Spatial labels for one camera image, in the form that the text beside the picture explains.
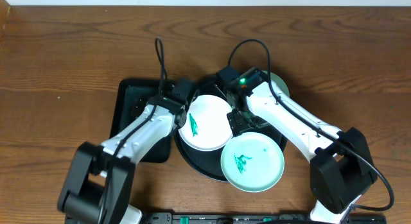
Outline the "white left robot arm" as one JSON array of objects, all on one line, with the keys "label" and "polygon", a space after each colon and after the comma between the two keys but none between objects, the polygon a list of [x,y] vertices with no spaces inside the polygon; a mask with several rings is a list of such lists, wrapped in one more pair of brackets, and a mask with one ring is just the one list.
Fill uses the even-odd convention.
[{"label": "white left robot arm", "polygon": [[192,96],[156,96],[122,132],[76,150],[57,201],[59,211],[80,223],[121,223],[137,164],[152,147],[184,126]]}]

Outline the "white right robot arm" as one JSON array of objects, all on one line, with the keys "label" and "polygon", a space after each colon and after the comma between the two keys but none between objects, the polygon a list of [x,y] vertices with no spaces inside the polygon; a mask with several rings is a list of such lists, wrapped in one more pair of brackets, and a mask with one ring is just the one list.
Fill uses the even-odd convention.
[{"label": "white right robot arm", "polygon": [[310,164],[310,187],[317,201],[310,219],[341,223],[356,201],[377,181],[365,136],[350,128],[343,132],[302,108],[275,82],[244,78],[225,88],[236,120],[263,121],[292,142]]}]

